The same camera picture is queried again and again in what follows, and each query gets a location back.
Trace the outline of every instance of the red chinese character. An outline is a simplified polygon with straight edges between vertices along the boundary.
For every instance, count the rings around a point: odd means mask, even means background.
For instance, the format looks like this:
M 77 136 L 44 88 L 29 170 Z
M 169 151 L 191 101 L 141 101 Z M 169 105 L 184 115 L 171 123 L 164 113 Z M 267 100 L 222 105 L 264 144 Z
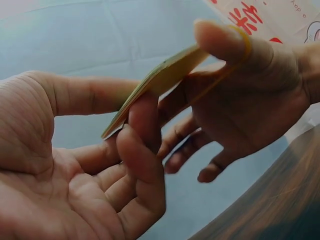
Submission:
M 255 24 L 257 23 L 257 20 L 263 24 L 261 18 L 258 16 L 258 11 L 257 9 L 255 8 L 255 6 L 251 5 L 251 6 L 248 6 L 247 4 L 245 4 L 243 1 L 241 2 L 242 5 L 245 7 L 242 9 L 242 11 L 244 12 L 244 14 L 252 21 L 254 22 Z
M 277 37 L 273 37 L 273 38 L 271 38 L 269 41 L 270 41 L 270 42 L 275 42 L 275 43 L 283 44 L 283 42 L 282 42 L 279 38 L 277 38 Z
M 248 18 L 247 17 L 242 17 L 240 14 L 239 9 L 234 8 L 234 14 L 232 12 L 229 12 L 230 16 L 233 18 L 233 20 L 229 17 L 229 19 L 238 27 L 243 28 L 244 31 L 249 34 L 252 35 L 252 31 L 257 31 L 257 27 L 255 27 L 254 25 L 252 25 L 251 23 L 248 23 Z

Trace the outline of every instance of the wrist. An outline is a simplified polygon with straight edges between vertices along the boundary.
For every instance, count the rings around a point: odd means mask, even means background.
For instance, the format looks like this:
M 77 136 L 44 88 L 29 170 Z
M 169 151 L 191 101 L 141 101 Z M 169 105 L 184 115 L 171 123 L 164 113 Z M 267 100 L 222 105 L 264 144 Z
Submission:
M 310 104 L 320 102 L 320 42 L 305 44 L 297 51 L 303 88 Z

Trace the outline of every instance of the rubber band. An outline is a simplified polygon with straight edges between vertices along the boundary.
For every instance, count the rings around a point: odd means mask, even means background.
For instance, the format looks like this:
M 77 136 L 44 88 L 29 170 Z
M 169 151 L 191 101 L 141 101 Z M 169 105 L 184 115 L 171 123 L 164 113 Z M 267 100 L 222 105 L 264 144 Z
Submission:
M 225 65 L 224 67 L 222 67 L 221 69 L 217 70 L 215 73 L 219 75 L 219 77 L 210 85 L 208 86 L 206 89 L 204 89 L 202 92 L 200 92 L 200 94 L 198 94 L 195 98 L 193 98 L 191 101 L 188 102 L 188 104 L 186 106 L 184 106 L 179 112 L 177 112 L 176 114 L 181 113 L 183 110 L 185 110 L 186 108 L 188 108 L 189 106 L 193 105 L 196 101 L 198 101 L 199 99 L 201 99 L 204 95 L 206 95 L 210 90 L 212 90 L 218 83 L 220 83 L 223 79 L 225 79 L 227 76 L 229 76 L 231 73 L 233 73 L 235 70 L 237 70 L 239 67 L 241 67 L 241 65 L 248 59 L 248 57 L 251 54 L 252 51 L 252 45 L 251 45 L 251 41 L 249 39 L 249 36 L 242 31 L 240 28 L 233 26 L 233 25 L 228 25 L 229 28 L 234 29 L 235 31 L 237 31 L 243 38 L 244 41 L 244 45 L 245 45 L 245 49 L 244 49 L 244 55 L 242 57 L 242 59 L 237 63 L 237 64 L 233 64 L 233 65 Z M 161 127 L 163 127 L 164 125 L 166 125 L 171 119 L 168 119 L 166 122 L 164 122 L 162 124 Z

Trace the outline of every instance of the light blue cloth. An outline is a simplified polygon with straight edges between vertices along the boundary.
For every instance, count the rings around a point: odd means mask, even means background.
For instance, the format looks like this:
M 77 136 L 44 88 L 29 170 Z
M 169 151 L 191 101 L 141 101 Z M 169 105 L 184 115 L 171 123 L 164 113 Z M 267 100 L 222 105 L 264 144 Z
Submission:
M 195 19 L 217 19 L 201 0 L 20 0 L 18 8 L 9 6 L 13 2 L 0 3 L 0 79 L 27 70 L 142 79 L 194 43 Z M 10 11 L 17 14 L 10 16 Z M 99 143 L 113 116 L 58 117 L 53 145 Z M 200 184 L 198 172 L 221 150 L 216 143 L 204 147 L 180 173 L 166 176 L 167 212 L 141 240 L 192 236 L 243 194 L 286 146 L 281 138 L 232 164 L 213 183 Z

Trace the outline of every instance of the stack of cards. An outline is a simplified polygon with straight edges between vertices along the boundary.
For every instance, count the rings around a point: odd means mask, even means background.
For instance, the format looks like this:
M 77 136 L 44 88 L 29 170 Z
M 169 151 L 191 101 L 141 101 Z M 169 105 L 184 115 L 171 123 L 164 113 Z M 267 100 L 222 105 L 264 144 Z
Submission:
M 155 67 L 127 98 L 101 137 L 103 139 L 108 137 L 125 122 L 130 107 L 142 94 L 149 91 L 160 97 L 178 84 L 208 56 L 207 52 L 204 52 L 195 44 Z

